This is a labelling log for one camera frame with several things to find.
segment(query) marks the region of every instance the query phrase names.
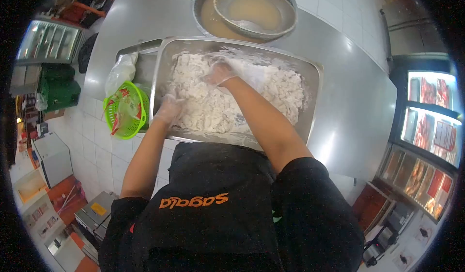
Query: hand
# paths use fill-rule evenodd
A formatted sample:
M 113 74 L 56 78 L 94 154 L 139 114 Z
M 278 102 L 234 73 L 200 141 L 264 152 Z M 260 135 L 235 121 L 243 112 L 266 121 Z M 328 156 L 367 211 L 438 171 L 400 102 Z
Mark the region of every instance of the hand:
M 210 73 L 201 77 L 201 81 L 215 87 L 222 86 L 222 83 L 228 79 L 238 76 L 237 72 L 224 60 L 223 57 L 213 58 L 214 63 L 210 69 Z
M 176 99 L 172 94 L 163 97 L 163 102 L 155 114 L 154 118 L 159 118 L 168 123 L 171 127 L 181 114 L 185 99 Z

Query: person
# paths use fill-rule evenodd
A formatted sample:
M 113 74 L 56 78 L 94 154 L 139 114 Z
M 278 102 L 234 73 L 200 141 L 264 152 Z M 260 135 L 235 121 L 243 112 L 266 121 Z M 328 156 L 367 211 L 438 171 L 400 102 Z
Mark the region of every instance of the person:
M 224 60 L 202 80 L 235 98 L 264 153 L 179 143 L 151 199 L 183 101 L 165 95 L 125 173 L 99 250 L 106 271 L 356 271 L 364 236 L 287 118 Z

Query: glass door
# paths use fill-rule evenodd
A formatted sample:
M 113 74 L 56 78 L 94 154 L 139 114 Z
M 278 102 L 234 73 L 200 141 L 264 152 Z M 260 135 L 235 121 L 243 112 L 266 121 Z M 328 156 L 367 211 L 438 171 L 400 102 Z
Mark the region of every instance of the glass door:
M 453 179 L 414 154 L 393 147 L 381 180 L 439 220 L 452 193 Z
M 458 167 L 462 122 L 441 113 L 408 106 L 400 139 Z
M 78 34 L 78 28 L 33 20 L 27 29 L 16 59 L 52 63 L 55 59 L 60 62 L 71 60 Z
M 457 81 L 451 74 L 432 71 L 409 71 L 407 99 L 442 106 L 462 113 Z

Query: display refrigerator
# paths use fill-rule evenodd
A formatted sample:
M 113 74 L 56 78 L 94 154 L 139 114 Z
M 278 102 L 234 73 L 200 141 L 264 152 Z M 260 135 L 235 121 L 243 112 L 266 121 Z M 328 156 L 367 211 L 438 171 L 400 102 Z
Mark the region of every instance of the display refrigerator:
M 72 63 L 85 39 L 82 28 L 52 20 L 32 20 L 16 55 L 16 65 Z
M 410 55 L 397 61 L 391 80 L 398 98 L 377 177 L 437 223 L 452 197 L 463 150 L 455 68 L 446 54 Z

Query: white plastic bag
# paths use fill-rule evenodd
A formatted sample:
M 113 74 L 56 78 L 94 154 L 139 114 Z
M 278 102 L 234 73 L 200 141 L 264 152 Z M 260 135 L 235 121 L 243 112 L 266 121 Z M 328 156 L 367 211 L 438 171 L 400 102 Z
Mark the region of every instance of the white plastic bag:
M 125 81 L 132 81 L 136 73 L 138 52 L 121 55 L 108 74 L 105 83 L 105 95 L 110 97 Z
M 42 94 L 35 94 L 35 109 L 38 111 L 46 110 L 48 107 L 47 100 Z

